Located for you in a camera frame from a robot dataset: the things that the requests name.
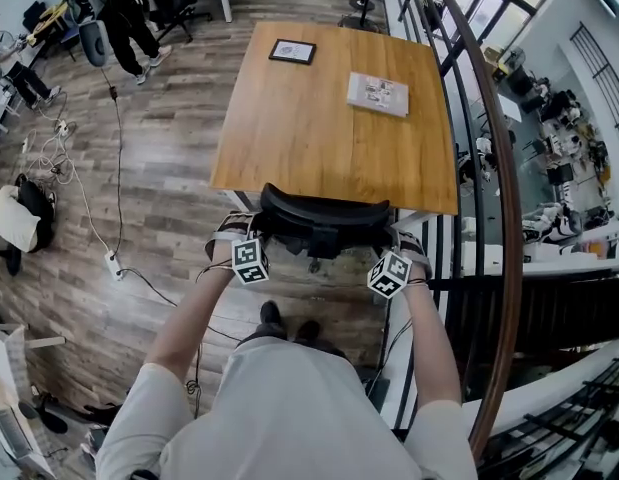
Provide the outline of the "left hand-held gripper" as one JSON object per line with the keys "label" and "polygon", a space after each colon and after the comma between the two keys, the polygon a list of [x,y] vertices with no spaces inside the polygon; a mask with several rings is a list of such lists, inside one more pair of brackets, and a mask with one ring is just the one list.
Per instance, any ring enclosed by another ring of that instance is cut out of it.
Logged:
{"label": "left hand-held gripper", "polygon": [[232,241],[232,269],[243,285],[269,279],[269,260],[261,235],[252,226],[253,215],[246,215],[246,231]]}

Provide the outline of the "black mesh office chair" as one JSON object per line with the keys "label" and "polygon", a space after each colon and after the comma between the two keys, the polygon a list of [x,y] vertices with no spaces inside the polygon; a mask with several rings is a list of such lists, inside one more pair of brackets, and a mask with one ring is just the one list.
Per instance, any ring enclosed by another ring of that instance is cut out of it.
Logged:
{"label": "black mesh office chair", "polygon": [[387,200],[369,204],[295,196],[267,183],[260,207],[254,229],[265,240],[276,239],[295,256],[306,252],[312,274],[319,271],[322,260],[333,260],[347,249],[368,247],[381,253],[393,244]]}

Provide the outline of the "person's left forearm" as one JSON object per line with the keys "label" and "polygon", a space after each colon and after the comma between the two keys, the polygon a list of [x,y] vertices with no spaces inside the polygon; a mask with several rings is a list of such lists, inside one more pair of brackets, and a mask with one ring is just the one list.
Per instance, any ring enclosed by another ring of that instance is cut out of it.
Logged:
{"label": "person's left forearm", "polygon": [[213,311],[233,277],[232,270],[221,268],[203,273],[159,329],[145,363],[160,365],[183,382]]}

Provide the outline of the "person's right hand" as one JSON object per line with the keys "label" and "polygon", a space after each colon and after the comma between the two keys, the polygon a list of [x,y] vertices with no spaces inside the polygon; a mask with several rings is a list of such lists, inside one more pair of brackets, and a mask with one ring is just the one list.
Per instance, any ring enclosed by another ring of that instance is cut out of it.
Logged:
{"label": "person's right hand", "polygon": [[430,261],[420,240],[412,233],[393,230],[394,252],[409,264],[408,285],[427,284],[432,277]]}

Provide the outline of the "person's black shoe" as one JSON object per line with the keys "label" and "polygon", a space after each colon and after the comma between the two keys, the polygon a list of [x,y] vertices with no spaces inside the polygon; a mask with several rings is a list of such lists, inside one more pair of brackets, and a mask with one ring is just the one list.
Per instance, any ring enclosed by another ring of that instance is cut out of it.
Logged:
{"label": "person's black shoe", "polygon": [[304,322],[295,334],[294,341],[301,344],[310,344],[318,340],[321,333],[321,325],[315,320]]}
{"label": "person's black shoe", "polygon": [[284,327],[278,305],[272,301],[266,301],[260,308],[260,323],[266,326]]}

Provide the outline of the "person's right black shoe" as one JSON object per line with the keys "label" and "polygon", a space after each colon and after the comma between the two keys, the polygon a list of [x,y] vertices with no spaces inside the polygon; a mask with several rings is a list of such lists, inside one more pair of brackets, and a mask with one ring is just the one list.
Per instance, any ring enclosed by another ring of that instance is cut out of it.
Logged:
{"label": "person's right black shoe", "polygon": [[315,320],[304,322],[295,334],[294,341],[301,344],[310,344],[318,340],[321,333],[321,325]]}

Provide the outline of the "wooden handrail black railing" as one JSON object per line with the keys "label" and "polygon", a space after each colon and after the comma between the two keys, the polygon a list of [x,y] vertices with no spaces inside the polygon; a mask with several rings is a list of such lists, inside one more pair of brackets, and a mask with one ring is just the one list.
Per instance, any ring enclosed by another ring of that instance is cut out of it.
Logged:
{"label": "wooden handrail black railing", "polygon": [[[443,322],[456,354],[462,383],[468,384],[472,380],[474,370],[480,363],[489,366],[488,381],[480,389],[477,406],[470,417],[469,443],[474,457],[480,457],[506,390],[520,320],[523,279],[521,205],[508,129],[482,51],[455,0],[442,1],[460,35],[459,47],[449,46],[447,56],[436,60],[441,78],[448,73],[453,75],[462,110],[463,123],[453,128],[452,132],[465,132],[469,139],[475,135],[464,79],[458,65],[459,56],[466,54],[486,112],[498,166],[503,251],[501,267],[493,274],[485,271],[486,212],[482,183],[475,181],[470,199],[476,219],[474,252],[467,260],[462,258],[462,219],[455,216],[450,245],[451,271],[448,274],[443,272],[443,246],[438,244],[435,274],[430,284],[435,301],[441,303],[446,312]],[[434,0],[404,0],[403,9],[420,18],[428,37],[433,35],[430,24],[442,21]]]}

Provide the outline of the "black staircase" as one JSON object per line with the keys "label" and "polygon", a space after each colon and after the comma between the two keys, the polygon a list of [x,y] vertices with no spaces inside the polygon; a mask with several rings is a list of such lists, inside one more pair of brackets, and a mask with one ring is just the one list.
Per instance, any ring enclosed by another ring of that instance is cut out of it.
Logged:
{"label": "black staircase", "polygon": [[[467,401],[483,397],[496,358],[502,320],[502,279],[434,280],[448,294],[446,330]],[[619,339],[619,272],[530,276],[522,281],[520,316],[508,387],[524,368],[564,365],[560,350]]]}

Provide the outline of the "person's white shirt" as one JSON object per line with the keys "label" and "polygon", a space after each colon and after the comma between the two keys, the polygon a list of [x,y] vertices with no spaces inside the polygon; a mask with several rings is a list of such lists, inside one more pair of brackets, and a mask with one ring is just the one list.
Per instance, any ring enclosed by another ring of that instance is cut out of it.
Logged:
{"label": "person's white shirt", "polygon": [[462,408],[425,405],[395,437],[345,359],[259,338],[231,355],[194,417],[165,367],[139,374],[96,458],[97,480],[477,480]]}

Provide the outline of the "white printed booklet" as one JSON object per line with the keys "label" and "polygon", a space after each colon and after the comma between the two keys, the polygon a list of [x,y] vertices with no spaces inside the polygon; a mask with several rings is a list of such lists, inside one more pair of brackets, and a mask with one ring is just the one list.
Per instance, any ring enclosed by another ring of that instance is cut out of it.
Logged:
{"label": "white printed booklet", "polygon": [[375,112],[405,118],[409,114],[407,85],[357,72],[351,72],[347,103]]}

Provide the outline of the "black framed tablet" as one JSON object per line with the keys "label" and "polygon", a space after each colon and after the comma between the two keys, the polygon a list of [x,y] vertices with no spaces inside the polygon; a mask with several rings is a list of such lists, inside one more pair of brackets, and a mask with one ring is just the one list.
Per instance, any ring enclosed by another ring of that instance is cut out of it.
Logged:
{"label": "black framed tablet", "polygon": [[269,60],[310,65],[317,50],[313,43],[277,39],[269,56]]}

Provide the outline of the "black round stool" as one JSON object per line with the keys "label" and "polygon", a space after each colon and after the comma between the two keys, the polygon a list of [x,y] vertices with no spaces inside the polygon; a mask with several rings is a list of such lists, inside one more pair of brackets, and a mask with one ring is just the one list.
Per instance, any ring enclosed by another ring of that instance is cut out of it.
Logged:
{"label": "black round stool", "polygon": [[5,260],[8,273],[15,277],[21,267],[21,251],[13,245],[8,245],[5,249],[0,250],[0,258]]}

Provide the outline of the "white side desk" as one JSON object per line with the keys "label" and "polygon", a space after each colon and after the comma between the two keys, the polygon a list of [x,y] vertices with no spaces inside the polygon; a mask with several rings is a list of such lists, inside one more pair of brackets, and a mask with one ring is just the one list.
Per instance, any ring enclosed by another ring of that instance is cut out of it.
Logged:
{"label": "white side desk", "polygon": [[15,413],[32,448],[34,471],[47,480],[57,480],[64,452],[53,447],[52,433],[40,420],[27,420],[17,407],[19,399],[32,399],[27,348],[25,326],[0,325],[0,408],[9,407]]}

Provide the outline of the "grey oval device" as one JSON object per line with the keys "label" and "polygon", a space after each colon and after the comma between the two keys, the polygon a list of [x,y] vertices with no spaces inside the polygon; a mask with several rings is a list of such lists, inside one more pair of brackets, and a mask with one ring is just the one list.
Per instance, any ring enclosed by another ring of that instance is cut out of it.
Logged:
{"label": "grey oval device", "polygon": [[96,68],[107,65],[110,43],[105,24],[101,20],[84,22],[78,26],[80,43],[89,63]]}

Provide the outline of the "black wall railing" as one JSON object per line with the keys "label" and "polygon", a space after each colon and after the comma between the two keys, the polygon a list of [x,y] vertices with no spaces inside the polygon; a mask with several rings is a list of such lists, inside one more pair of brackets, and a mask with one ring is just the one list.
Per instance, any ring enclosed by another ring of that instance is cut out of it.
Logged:
{"label": "black wall railing", "polygon": [[587,27],[580,23],[570,41],[582,56],[593,81],[602,93],[619,137],[619,76]]}

